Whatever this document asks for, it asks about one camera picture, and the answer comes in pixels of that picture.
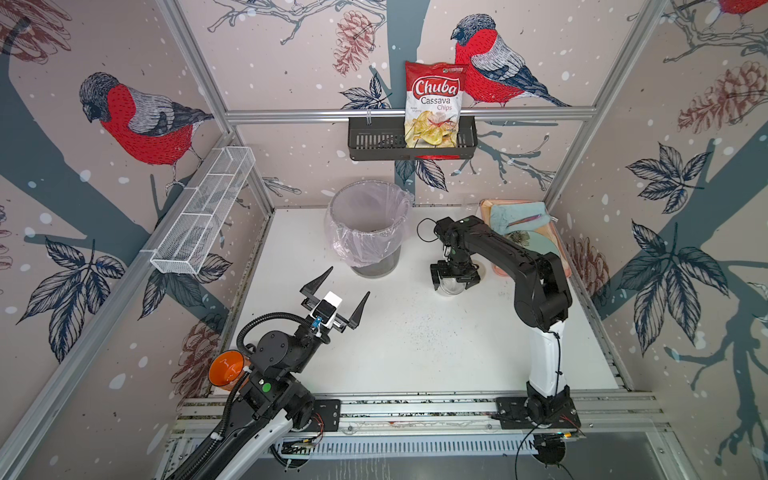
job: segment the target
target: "red bird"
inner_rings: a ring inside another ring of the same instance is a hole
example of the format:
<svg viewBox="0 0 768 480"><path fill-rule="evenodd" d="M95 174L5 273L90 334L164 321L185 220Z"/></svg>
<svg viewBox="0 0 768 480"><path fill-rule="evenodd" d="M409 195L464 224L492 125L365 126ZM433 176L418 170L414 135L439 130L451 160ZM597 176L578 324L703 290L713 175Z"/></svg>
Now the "red bird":
<svg viewBox="0 0 768 480"><path fill-rule="evenodd" d="M456 64L468 65L466 92L475 103L498 102L502 107L512 98L539 97L559 107L568 105L551 96L533 76L525 60L504 43L490 15L468 15L456 25Z"/></svg>
<svg viewBox="0 0 768 480"><path fill-rule="evenodd" d="M192 137L200 123L214 117L163 95L142 93L102 72L85 79L80 102L88 121L98 119L133 158L149 165L173 166L174 179L166 185L166 193L173 185L184 186L176 181L176 162L192 150Z"/></svg>
<svg viewBox="0 0 768 480"><path fill-rule="evenodd" d="M768 0L711 0L711 1L713 3L716 2L718 4L720 11L717 13L717 17L715 17L715 19L712 21L710 26L705 28L705 30L711 30L714 23L717 22L717 19L720 18L720 16L723 13L730 13L731 15L739 15L739 23L741 24L741 27L739 28L739 30L751 28L752 25L744 24L744 14L749 13L755 8L768 3ZM683 10L684 8L689 8L694 5L698 5L702 2L707 2L707 0L693 0L692 2L682 5L679 9Z"/></svg>

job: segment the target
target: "gray trash bin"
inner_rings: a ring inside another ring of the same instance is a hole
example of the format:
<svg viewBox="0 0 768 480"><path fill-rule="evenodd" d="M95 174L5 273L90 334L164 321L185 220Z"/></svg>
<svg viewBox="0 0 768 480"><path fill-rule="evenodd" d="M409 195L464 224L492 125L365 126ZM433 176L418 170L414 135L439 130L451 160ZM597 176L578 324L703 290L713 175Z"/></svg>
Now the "gray trash bin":
<svg viewBox="0 0 768 480"><path fill-rule="evenodd" d="M395 184L361 180L333 196L326 211L326 236L356 273L385 276L400 258L413 196Z"/></svg>

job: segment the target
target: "towel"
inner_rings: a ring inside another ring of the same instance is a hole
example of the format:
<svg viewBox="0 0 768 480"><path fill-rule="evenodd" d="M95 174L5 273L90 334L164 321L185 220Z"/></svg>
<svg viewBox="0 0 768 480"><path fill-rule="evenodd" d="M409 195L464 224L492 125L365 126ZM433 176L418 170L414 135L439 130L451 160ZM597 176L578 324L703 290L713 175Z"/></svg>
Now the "towel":
<svg viewBox="0 0 768 480"><path fill-rule="evenodd" d="M516 230L536 230L549 223L544 202L524 204L494 205L491 207L491 228L496 233L506 235Z"/></svg>

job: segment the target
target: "black metal basket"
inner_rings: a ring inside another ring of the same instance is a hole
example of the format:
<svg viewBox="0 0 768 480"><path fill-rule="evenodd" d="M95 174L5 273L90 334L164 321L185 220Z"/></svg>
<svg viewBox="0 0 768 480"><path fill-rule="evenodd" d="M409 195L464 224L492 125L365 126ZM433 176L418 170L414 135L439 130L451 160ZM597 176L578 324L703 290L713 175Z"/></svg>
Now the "black metal basket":
<svg viewBox="0 0 768 480"><path fill-rule="evenodd" d="M458 147L447 148L406 147L404 123L404 117L373 117L370 125L365 117L350 118L347 139L349 158L355 161L415 160L419 157L467 160L475 155L478 146L475 117L459 118Z"/></svg>

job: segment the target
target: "bird head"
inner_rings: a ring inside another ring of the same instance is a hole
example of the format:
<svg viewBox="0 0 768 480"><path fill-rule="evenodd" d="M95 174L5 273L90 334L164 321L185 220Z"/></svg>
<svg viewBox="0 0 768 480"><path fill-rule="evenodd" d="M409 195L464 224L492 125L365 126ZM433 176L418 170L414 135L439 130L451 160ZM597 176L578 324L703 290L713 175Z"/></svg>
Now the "bird head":
<svg viewBox="0 0 768 480"><path fill-rule="evenodd" d="M83 113L88 121L112 120L107 96L109 91L119 84L115 77L100 71L85 79L80 86L80 103L83 104Z"/></svg>
<svg viewBox="0 0 768 480"><path fill-rule="evenodd" d="M451 34L451 40L456 40L462 47L467 46L475 33L481 30L495 30L496 22L490 15L485 13L475 13L467 15L456 25Z"/></svg>

